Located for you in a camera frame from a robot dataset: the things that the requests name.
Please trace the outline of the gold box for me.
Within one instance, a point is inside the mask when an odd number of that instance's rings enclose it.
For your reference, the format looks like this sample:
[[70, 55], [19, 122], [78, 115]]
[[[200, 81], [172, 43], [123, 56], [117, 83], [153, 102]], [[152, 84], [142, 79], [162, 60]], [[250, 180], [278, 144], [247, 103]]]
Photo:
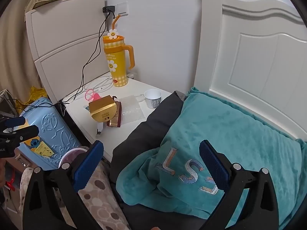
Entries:
[[91, 117], [97, 122], [110, 121], [116, 114], [116, 102], [110, 95], [93, 100], [88, 108]]

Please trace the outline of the red gold wedding envelope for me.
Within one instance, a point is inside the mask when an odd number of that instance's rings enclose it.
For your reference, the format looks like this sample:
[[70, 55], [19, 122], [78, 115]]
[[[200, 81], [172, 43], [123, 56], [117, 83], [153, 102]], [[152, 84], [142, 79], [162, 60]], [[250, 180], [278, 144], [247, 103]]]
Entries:
[[116, 96], [112, 97], [116, 103], [116, 113], [115, 116], [107, 121], [106, 125], [108, 127], [121, 127], [121, 117], [122, 117], [122, 104], [121, 102], [118, 100], [118, 98]]

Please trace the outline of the clear bubble wrap sheet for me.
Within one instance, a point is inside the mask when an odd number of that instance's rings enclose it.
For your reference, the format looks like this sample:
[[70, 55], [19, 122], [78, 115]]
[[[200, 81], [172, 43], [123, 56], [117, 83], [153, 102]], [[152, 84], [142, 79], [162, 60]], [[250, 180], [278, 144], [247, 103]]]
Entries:
[[135, 96], [128, 96], [119, 99], [122, 105], [121, 124], [128, 124], [131, 122], [144, 119], [143, 111]]

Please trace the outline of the white trash bin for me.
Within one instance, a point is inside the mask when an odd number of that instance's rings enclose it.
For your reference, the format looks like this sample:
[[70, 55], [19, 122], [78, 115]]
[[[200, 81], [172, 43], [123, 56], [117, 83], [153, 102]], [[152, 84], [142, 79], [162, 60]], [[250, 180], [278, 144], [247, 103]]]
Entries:
[[60, 168], [64, 163], [72, 163], [78, 155], [83, 154], [85, 152], [87, 152], [87, 148], [84, 146], [76, 147], [69, 150], [62, 156], [58, 168]]

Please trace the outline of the blue Stitch suitcase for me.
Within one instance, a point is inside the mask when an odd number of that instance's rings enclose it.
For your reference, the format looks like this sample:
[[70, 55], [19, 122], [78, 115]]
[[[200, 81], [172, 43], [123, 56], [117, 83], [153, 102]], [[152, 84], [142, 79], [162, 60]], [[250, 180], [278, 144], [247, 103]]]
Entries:
[[26, 119], [24, 126], [37, 126], [39, 134], [21, 143], [18, 149], [43, 170], [57, 169], [66, 152], [81, 146], [50, 99], [39, 98], [27, 106], [21, 116]]

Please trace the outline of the yellow plastic bag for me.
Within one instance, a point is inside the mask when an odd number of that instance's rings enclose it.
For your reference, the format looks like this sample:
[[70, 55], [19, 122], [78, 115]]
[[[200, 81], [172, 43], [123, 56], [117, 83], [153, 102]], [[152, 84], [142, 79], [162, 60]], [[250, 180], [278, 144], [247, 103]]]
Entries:
[[15, 109], [17, 111], [18, 114], [21, 114], [22, 111], [31, 103], [33, 103], [34, 101], [38, 100], [41, 97], [45, 97], [48, 98], [47, 92], [44, 88], [36, 88], [34, 86], [32, 86], [30, 88], [30, 95], [29, 95], [29, 99], [26, 102], [21, 102], [18, 99], [14, 99], [15, 102]]

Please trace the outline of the beige curtain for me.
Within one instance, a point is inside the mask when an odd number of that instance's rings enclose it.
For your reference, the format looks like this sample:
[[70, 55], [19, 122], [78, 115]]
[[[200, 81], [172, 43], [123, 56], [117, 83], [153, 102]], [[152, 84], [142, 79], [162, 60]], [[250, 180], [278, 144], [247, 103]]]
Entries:
[[12, 0], [1, 15], [1, 90], [27, 101], [41, 80], [30, 51], [24, 9], [29, 0]]

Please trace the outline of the pink mini fan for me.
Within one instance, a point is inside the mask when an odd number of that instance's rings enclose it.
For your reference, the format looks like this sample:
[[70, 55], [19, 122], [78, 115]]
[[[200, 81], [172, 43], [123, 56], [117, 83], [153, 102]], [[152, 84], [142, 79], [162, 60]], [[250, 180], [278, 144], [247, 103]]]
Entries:
[[92, 102], [92, 101], [96, 101], [96, 100], [100, 99], [101, 97], [93, 89], [88, 89], [85, 92], [84, 98], [86, 99], [86, 101]]

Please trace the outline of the white bedside table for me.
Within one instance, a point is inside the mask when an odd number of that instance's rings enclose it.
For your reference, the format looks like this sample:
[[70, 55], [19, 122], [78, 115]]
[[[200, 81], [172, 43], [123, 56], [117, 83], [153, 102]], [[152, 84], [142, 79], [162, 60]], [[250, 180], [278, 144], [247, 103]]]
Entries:
[[115, 87], [106, 73], [73, 89], [62, 101], [82, 134], [90, 143], [101, 141], [104, 158], [111, 161], [113, 150], [153, 112], [143, 97], [152, 88], [133, 79]]

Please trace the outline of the teal embroidered pillow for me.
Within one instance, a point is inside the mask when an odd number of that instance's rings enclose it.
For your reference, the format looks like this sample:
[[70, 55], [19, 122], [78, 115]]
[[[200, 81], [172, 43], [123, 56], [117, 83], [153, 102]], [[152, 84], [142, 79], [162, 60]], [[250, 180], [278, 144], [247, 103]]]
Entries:
[[199, 154], [208, 140], [231, 163], [269, 170], [279, 228], [304, 207], [306, 142], [228, 101], [192, 88], [160, 147], [135, 157], [113, 183], [133, 229], [199, 229], [223, 197]]

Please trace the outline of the white cabinet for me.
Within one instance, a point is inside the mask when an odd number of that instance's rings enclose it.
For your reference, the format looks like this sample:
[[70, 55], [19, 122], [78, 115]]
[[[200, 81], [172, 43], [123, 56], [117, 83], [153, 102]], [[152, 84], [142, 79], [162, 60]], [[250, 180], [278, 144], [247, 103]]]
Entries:
[[109, 71], [98, 35], [105, 0], [58, 0], [26, 13], [32, 58], [52, 103]]

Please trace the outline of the yellow flower tumbler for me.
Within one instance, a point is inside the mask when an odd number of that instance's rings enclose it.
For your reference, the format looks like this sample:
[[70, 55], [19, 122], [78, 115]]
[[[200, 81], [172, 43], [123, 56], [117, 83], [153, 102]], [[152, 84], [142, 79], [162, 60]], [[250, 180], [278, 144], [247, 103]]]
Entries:
[[126, 72], [126, 51], [129, 54], [129, 69], [131, 70], [135, 67], [134, 48], [131, 45], [125, 44], [125, 38], [119, 35], [116, 29], [116, 22], [120, 17], [120, 15], [115, 17], [111, 29], [102, 39], [104, 52], [107, 58], [107, 65], [115, 87], [123, 87], [128, 83]]

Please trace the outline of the dark grey pillow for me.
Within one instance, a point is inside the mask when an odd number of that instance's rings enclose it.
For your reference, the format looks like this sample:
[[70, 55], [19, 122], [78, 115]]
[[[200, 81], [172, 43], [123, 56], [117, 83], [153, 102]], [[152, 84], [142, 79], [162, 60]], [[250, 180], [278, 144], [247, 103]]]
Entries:
[[174, 91], [113, 150], [109, 176], [111, 182], [115, 183], [119, 173], [139, 154], [160, 147], [179, 117], [185, 98], [185, 94]]

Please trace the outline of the white ceramic cup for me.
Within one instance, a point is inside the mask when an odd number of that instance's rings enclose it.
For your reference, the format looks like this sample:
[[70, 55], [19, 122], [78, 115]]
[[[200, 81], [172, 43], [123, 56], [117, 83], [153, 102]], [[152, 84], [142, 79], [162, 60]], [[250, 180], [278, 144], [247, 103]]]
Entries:
[[157, 89], [149, 89], [144, 93], [145, 101], [150, 109], [155, 109], [160, 105], [161, 92]]

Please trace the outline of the white bed headboard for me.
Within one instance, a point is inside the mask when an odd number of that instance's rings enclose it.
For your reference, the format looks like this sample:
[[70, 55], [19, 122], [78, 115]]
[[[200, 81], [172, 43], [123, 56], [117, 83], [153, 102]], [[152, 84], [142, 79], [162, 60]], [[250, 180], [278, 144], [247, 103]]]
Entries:
[[306, 139], [306, 25], [290, 0], [201, 0], [194, 85]]

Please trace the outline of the white wall socket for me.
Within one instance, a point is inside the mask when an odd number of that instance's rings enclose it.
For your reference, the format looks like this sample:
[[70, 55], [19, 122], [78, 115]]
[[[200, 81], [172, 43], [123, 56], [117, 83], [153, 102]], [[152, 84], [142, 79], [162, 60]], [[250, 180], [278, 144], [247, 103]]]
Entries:
[[115, 15], [127, 16], [129, 14], [129, 4], [127, 1], [115, 5]]

